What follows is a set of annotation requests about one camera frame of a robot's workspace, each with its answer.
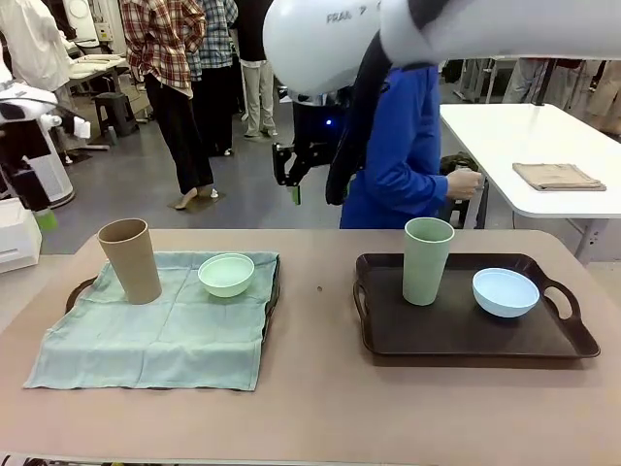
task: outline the tray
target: tray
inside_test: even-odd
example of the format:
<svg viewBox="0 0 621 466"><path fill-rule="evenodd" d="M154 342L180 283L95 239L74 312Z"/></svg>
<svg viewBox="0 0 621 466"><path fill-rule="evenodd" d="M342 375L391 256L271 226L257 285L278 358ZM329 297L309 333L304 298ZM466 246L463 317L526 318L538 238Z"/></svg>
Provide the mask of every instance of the tray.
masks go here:
<svg viewBox="0 0 621 466"><path fill-rule="evenodd" d="M67 304L65 304L65 314L69 313L74 306L76 305L76 301L78 297L85 291L89 286L95 283L97 277L93 277L92 279L88 279L80 283L76 288L69 294L67 298ZM274 269L274 282L272 285L272 295L270 296L270 301L265 305L265 325L263 326L263 342L268 338L268 331L270 330L270 322L272 321L272 315L274 314L274 309L276 308L276 304L278 302L278 298L280 297L280 256L276 258L276 268Z"/></svg>
<svg viewBox="0 0 621 466"><path fill-rule="evenodd" d="M354 300L362 322L364 345L383 356L503 356L581 359L600 354L582 323L580 306L564 285L549 279L537 262L523 254L451 254L438 298L431 306L408 303L402 294L402 254L364 254L356 261ZM476 304L473 276L502 267L518 272L539 288L541 299L526 315L495 317ZM559 317L543 293L558 288L572 315Z"/></svg>

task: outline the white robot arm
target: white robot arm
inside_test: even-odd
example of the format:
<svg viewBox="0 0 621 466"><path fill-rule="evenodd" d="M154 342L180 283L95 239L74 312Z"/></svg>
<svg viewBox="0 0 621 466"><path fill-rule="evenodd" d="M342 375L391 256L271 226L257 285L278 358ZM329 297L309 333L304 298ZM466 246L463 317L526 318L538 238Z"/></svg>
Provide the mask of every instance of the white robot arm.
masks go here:
<svg viewBox="0 0 621 466"><path fill-rule="evenodd" d="M265 52L314 95L352 84L379 31L394 66L452 58L621 58L619 0L275 0Z"/></svg>

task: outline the light blue cloth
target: light blue cloth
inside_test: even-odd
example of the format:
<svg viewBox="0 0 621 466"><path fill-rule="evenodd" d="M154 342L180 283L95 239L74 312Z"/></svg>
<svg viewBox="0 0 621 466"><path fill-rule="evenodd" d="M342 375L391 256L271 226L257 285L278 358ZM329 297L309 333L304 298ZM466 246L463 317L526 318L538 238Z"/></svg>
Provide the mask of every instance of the light blue cloth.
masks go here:
<svg viewBox="0 0 621 466"><path fill-rule="evenodd" d="M252 283L228 299L208 294L198 280L198 268L214 255L157 252L162 294L142 306L127 303L107 263L46 332L24 387L254 390L278 255L247 253L255 264Z"/></svg>

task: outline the light green bowl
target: light green bowl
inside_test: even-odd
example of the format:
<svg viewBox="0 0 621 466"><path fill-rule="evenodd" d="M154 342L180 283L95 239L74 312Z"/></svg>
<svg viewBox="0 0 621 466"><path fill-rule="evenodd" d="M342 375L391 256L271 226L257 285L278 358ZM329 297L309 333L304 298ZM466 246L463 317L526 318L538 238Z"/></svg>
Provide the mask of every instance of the light green bowl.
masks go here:
<svg viewBox="0 0 621 466"><path fill-rule="evenodd" d="M205 289L220 298L242 294L252 282L253 275L252 259L233 252L212 257L198 269L198 279Z"/></svg>

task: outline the beige tabletop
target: beige tabletop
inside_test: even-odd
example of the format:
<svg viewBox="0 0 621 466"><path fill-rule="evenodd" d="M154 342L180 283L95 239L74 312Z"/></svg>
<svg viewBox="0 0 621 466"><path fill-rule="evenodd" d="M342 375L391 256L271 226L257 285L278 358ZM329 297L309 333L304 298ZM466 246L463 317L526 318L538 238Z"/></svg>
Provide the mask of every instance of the beige tabletop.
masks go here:
<svg viewBox="0 0 621 466"><path fill-rule="evenodd" d="M356 257L400 232L161 230L157 250L276 250L282 292L253 393L21 388L44 331L104 255L91 239L0 335L0 450L134 462L621 463L621 314L553 237L463 231L523 252L578 298L602 355L571 369L377 367L352 304Z"/></svg>

